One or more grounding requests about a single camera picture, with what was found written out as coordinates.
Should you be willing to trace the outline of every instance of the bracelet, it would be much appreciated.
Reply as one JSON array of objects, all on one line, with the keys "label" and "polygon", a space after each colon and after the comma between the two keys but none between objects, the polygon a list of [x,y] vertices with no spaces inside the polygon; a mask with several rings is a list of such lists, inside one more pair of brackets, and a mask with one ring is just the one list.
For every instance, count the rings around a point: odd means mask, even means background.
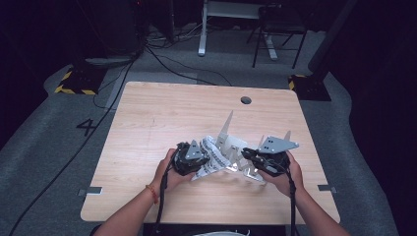
[{"label": "bracelet", "polygon": [[147,189],[149,189],[152,192],[153,203],[155,205],[157,205],[158,199],[157,199],[157,195],[156,195],[155,189],[151,185],[145,185],[145,187],[147,187]]}]

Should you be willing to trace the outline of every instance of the hand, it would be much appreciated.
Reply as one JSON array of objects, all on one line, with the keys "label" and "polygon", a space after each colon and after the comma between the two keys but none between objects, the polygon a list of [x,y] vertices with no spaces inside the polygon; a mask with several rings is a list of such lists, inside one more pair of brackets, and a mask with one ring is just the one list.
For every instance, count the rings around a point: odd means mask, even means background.
[{"label": "hand", "polygon": [[[162,176],[165,173],[166,167],[168,166],[169,161],[171,160],[171,157],[174,154],[174,152],[175,152],[175,149],[171,148],[166,154],[165,158],[159,162],[159,165],[157,166],[156,171],[155,171],[155,176],[153,177],[153,180],[150,183],[154,187],[158,195],[159,195],[159,188],[160,188],[160,182],[162,180]],[[177,187],[182,182],[191,181],[191,179],[193,178],[195,174],[196,173],[190,173],[186,176],[182,176],[178,174],[174,169],[171,168],[168,171],[168,182],[167,182],[167,188],[165,189],[165,192],[169,192],[175,189],[175,187]]]},{"label": "hand", "polygon": [[[295,187],[297,188],[297,191],[302,190],[302,189],[304,189],[304,183],[303,183],[303,174],[302,174],[300,165],[294,159],[294,156],[289,151],[287,151],[286,153],[287,153],[287,155],[289,157],[289,161],[290,161],[289,170],[291,172],[291,178],[295,183]],[[279,176],[272,177],[272,176],[268,175],[267,173],[265,173],[262,170],[258,170],[258,173],[260,173],[260,175],[267,182],[270,182],[270,183],[274,184],[276,186],[276,189],[278,189],[279,192],[286,195],[287,197],[290,196],[290,193],[289,193],[289,179],[288,179],[288,176],[286,174],[281,174]]]}]

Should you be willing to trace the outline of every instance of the black handheld controller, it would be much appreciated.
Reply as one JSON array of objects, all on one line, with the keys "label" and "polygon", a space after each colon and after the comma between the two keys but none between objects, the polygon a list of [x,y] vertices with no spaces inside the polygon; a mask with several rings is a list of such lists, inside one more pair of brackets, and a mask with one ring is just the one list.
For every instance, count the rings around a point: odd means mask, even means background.
[{"label": "black handheld controller", "polygon": [[251,160],[257,169],[265,171],[272,177],[286,173],[290,163],[285,151],[262,153],[245,147],[242,150],[242,155],[245,159]]},{"label": "black handheld controller", "polygon": [[209,161],[209,157],[202,153],[196,141],[178,144],[173,158],[174,169],[182,176],[198,171]]}]

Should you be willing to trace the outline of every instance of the forearm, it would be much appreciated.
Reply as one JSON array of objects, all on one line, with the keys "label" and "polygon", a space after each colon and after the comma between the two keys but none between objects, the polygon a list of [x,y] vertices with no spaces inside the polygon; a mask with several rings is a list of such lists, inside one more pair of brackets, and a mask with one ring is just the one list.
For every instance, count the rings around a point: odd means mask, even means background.
[{"label": "forearm", "polygon": [[151,190],[143,189],[111,215],[95,232],[96,235],[138,235],[154,199]]},{"label": "forearm", "polygon": [[295,199],[298,211],[312,235],[349,235],[305,189],[297,189]]}]

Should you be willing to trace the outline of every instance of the hole in table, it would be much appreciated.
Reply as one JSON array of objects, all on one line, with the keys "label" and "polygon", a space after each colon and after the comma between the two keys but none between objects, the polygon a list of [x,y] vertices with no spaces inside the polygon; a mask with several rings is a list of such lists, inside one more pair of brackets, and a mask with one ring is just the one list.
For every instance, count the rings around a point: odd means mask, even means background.
[{"label": "hole in table", "polygon": [[240,101],[241,101],[243,104],[248,105],[248,104],[251,104],[252,99],[251,99],[251,97],[249,97],[249,96],[242,96],[242,97],[240,98]]}]

